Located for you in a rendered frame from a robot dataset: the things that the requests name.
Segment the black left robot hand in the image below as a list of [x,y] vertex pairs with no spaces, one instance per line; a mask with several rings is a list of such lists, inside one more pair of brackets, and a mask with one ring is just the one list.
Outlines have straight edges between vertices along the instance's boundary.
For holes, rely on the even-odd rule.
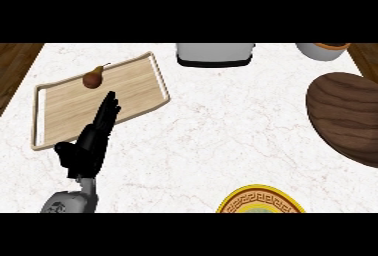
[[85,125],[76,142],[58,142],[54,145],[60,166],[67,169],[70,179],[94,178],[100,171],[119,110],[115,92],[109,91],[92,122]]

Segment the yellow patterned plate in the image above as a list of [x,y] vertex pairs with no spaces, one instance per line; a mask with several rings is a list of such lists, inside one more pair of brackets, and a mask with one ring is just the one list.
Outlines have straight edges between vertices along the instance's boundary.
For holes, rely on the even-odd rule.
[[296,201],[274,187],[253,184],[224,198],[216,213],[304,213]]

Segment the dark brown wooden bowl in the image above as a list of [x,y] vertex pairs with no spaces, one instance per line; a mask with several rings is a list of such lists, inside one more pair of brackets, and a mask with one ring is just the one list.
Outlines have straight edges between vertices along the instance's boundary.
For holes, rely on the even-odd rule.
[[343,72],[320,75],[308,85],[305,108],[326,144],[378,168],[378,83]]

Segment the pale wooden tray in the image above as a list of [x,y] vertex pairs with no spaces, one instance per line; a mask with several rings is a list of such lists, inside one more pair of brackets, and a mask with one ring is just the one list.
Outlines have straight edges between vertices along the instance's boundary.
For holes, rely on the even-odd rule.
[[169,94],[152,52],[107,66],[103,69],[103,83],[95,89],[84,87],[81,75],[35,86],[30,130],[33,151],[78,138],[84,126],[92,122],[109,91],[115,92],[120,106],[116,124],[168,103]]

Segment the brown pear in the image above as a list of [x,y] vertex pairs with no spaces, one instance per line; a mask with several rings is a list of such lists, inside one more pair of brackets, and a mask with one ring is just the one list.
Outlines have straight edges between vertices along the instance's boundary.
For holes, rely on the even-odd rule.
[[88,89],[95,89],[101,84],[101,73],[104,66],[97,66],[89,72],[87,72],[82,76],[82,85]]

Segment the grey appliance with black base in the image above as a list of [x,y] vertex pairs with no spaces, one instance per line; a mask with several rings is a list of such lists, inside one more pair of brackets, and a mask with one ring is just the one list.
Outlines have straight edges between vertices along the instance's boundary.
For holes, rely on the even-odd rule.
[[228,68],[249,64],[253,43],[177,43],[177,63],[185,67]]

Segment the white pot with orange rim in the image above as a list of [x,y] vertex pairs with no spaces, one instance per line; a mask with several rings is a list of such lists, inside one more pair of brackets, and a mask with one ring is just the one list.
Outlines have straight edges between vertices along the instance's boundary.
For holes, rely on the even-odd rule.
[[332,61],[348,49],[348,43],[296,43],[299,52],[312,60]]

